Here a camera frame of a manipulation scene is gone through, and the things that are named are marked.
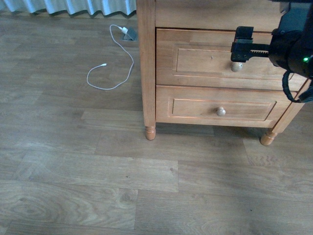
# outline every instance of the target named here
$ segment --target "white cable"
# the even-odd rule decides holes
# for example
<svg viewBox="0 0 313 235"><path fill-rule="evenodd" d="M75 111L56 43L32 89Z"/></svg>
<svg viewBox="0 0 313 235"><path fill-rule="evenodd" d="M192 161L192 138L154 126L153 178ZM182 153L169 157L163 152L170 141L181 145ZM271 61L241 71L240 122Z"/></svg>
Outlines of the white cable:
<svg viewBox="0 0 313 235"><path fill-rule="evenodd" d="M125 79L125 81L123 81L123 82L117 84L115 87L112 87L112 88L101 88L101 87L97 87L97 86L95 86L95 85L93 85L93 84L91 84L91 83L89 82L89 74L90 74L90 72L93 71L94 69L98 68L98 67L106 66L107 64L101 64L101 65L98 65L98 66L92 68L91 70L89 70L89 72L88 72L88 74L87 74L87 83L88 83L90 86L92 86L92 87L94 87L94 88L97 88L97 89L100 89L100 90L113 90L113 89L117 88L119 85L122 85L123 83L125 83L125 82L128 80L129 76L131 75L132 69L133 69L133 67L134 67L134 59L133 59L133 57L123 48L123 46L122 46L120 43L118 43L118 42L114 39L113 34L112 34L112 26L118 27L122 32L125 32L125 29L126 29L126 28L125 28L125 27L122 28L122 27L117 26L117 25L115 25L115 24L111 24L111 25L110 25L110 34L111 34L111 37L112 37L113 41L114 41L116 44L118 44L118 45L130 56L130 58L132 59L132 62L133 62L133 63L132 63L132 65L131 65L130 69L129 69L128 76L127 76L127 78Z"/></svg>

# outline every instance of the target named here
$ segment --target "drawer knob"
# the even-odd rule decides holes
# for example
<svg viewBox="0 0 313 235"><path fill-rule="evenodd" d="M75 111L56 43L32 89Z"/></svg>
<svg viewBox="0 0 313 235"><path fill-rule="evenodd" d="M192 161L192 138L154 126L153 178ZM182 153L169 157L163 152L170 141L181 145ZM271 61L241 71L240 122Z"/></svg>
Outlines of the drawer knob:
<svg viewBox="0 0 313 235"><path fill-rule="evenodd" d="M217 116L220 116L220 117L225 116L226 110L225 110L223 107L219 107L219 108L217 109L216 114L217 114Z"/></svg>
<svg viewBox="0 0 313 235"><path fill-rule="evenodd" d="M238 71L240 71L240 70L243 69L243 64L240 63L240 62L233 62L233 63L231 64L230 69L231 69L233 72L238 72Z"/></svg>

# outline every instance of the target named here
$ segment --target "curtain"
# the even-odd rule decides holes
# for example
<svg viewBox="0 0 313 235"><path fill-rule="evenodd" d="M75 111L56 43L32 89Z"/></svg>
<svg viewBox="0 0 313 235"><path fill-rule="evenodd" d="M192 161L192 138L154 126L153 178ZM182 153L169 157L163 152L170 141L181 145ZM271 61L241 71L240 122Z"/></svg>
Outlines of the curtain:
<svg viewBox="0 0 313 235"><path fill-rule="evenodd" d="M46 9L49 14L66 10L70 15L87 10L93 15L102 11L104 15L121 11L126 15L136 10L135 0L0 0L0 10L8 8L13 11L34 13Z"/></svg>

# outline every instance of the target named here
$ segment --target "drawer front panel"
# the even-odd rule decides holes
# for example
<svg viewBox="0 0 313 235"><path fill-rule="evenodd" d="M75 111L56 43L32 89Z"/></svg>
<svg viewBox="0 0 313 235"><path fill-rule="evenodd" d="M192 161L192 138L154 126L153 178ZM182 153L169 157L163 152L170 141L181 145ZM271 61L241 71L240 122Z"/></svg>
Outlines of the drawer front panel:
<svg viewBox="0 0 313 235"><path fill-rule="evenodd" d="M157 122L272 127L289 105L282 92L156 87Z"/></svg>
<svg viewBox="0 0 313 235"><path fill-rule="evenodd" d="M156 0L156 26L236 30L253 26L272 32L278 27L279 3L269 0Z"/></svg>
<svg viewBox="0 0 313 235"><path fill-rule="evenodd" d="M282 90L284 70L268 58L251 58L238 72L231 70L234 32L158 29L156 36L156 83L204 87ZM269 44L270 34L254 34L256 43ZM292 91L306 79L291 77Z"/></svg>
<svg viewBox="0 0 313 235"><path fill-rule="evenodd" d="M274 105L274 103L249 103L174 98L173 116L264 121ZM226 114L225 116L217 117L217 110L220 107L226 111Z"/></svg>

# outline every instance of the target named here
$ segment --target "wooden nightstand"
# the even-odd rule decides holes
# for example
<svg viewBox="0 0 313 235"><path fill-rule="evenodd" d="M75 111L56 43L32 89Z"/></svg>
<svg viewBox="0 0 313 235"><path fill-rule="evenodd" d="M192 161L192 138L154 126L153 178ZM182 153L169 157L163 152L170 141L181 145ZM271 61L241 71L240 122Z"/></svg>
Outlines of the wooden nightstand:
<svg viewBox="0 0 313 235"><path fill-rule="evenodd" d="M238 26L253 26L254 42L269 44L281 18L269 0L137 0L146 137L156 122L266 127L269 145L303 104L282 92L284 70L267 58L230 61ZM298 75L291 91L309 82Z"/></svg>

